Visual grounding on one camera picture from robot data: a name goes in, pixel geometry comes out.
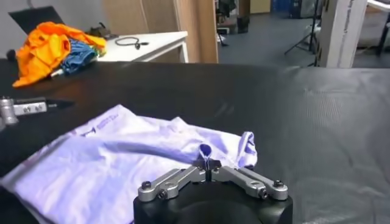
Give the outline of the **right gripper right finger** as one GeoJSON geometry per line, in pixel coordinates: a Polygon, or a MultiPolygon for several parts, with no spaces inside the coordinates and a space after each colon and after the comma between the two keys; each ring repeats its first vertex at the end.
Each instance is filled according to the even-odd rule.
{"type": "Polygon", "coordinates": [[[246,167],[223,166],[218,160],[210,160],[210,179],[222,183],[233,183],[248,196],[277,201],[288,199],[288,187],[280,180],[273,181],[246,167]]]}

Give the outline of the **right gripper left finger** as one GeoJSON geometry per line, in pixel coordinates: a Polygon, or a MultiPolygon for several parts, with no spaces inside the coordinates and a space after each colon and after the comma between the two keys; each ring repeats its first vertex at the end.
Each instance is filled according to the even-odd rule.
{"type": "Polygon", "coordinates": [[[186,169],[172,169],[154,181],[144,181],[138,188],[138,199],[150,202],[156,198],[172,199],[189,183],[208,180],[210,165],[207,161],[198,160],[186,169]]]}

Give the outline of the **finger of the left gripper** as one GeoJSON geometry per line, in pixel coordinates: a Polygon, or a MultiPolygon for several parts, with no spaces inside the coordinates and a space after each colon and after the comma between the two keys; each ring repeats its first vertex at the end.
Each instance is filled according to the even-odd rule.
{"type": "Polygon", "coordinates": [[[14,99],[1,97],[1,126],[14,125],[19,122],[20,116],[52,112],[74,105],[73,101],[63,99],[48,99],[35,97],[28,99],[14,99]]]}

